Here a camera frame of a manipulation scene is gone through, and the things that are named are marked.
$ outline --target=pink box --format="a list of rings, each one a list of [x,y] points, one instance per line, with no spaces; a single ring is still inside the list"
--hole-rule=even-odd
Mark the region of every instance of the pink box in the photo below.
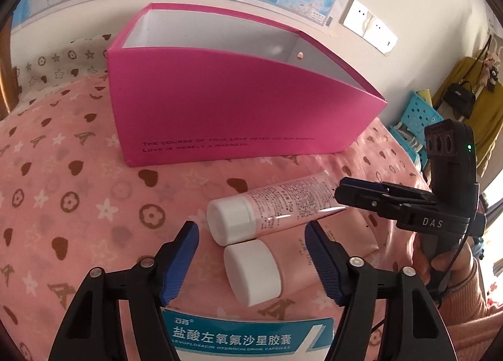
[[[386,106],[304,32],[246,13],[152,3],[108,50],[129,166],[342,151]]]

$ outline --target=white cap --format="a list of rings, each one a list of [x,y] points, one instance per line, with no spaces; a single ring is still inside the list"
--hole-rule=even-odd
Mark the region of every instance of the white cap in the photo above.
[[[253,239],[257,232],[253,209],[242,195],[212,200],[206,220],[213,239],[220,246]]]
[[[223,251],[223,262],[232,291],[244,306],[254,306],[280,296],[278,265],[261,240],[227,246]]]

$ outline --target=pink tube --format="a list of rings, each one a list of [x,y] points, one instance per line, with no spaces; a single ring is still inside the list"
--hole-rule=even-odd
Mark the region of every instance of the pink tube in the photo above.
[[[293,181],[212,200],[207,219],[213,239],[227,246],[305,224],[344,206],[334,198],[336,185],[326,171]]]

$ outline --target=wall socket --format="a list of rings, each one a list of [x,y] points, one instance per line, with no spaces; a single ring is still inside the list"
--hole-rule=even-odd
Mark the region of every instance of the wall socket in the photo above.
[[[351,3],[343,25],[363,37],[383,54],[393,50],[398,42],[398,38],[383,21],[374,16],[366,6],[357,0],[353,0]]]

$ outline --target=plastic basket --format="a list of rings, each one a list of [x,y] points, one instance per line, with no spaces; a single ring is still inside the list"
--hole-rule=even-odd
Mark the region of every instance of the plastic basket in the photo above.
[[[388,127],[389,133],[395,138],[399,145],[406,150],[408,156],[411,158],[412,162],[415,164],[419,158],[418,154],[414,149],[408,144],[408,142],[403,138],[400,133],[393,128],[392,125]]]
[[[426,152],[426,148],[421,148],[418,152],[419,158],[421,159],[421,169],[423,170],[428,162],[428,153]]]
[[[401,122],[426,146],[424,127],[443,121],[444,118],[437,113],[419,94],[412,93]]]

